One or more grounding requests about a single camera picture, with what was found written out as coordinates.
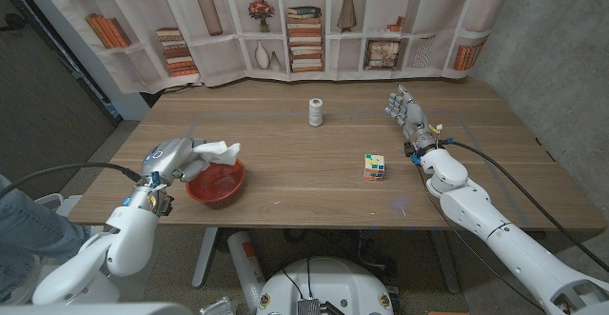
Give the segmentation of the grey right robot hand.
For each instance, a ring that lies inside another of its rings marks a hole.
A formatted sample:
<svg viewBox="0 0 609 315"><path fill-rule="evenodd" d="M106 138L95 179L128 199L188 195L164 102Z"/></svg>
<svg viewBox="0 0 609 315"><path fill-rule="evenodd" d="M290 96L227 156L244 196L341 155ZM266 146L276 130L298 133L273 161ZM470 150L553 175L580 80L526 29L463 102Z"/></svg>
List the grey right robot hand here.
<svg viewBox="0 0 609 315"><path fill-rule="evenodd" d="M422 108L403 85L389 95L385 112L402 128L406 143L417 155L440 147Z"/></svg>

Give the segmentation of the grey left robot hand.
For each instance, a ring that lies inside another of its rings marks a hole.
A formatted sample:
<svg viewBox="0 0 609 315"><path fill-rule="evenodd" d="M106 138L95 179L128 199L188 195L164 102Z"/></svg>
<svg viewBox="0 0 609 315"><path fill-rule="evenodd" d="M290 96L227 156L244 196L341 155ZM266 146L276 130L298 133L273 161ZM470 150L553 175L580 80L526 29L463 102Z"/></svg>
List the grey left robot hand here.
<svg viewBox="0 0 609 315"><path fill-rule="evenodd" d="M203 160L194 149L202 144L206 144L206 140L177 138L156 146L142 163L141 178L123 205L168 216L174 198L167 194L166 188L175 180L185 182L198 175L194 168Z"/></svg>

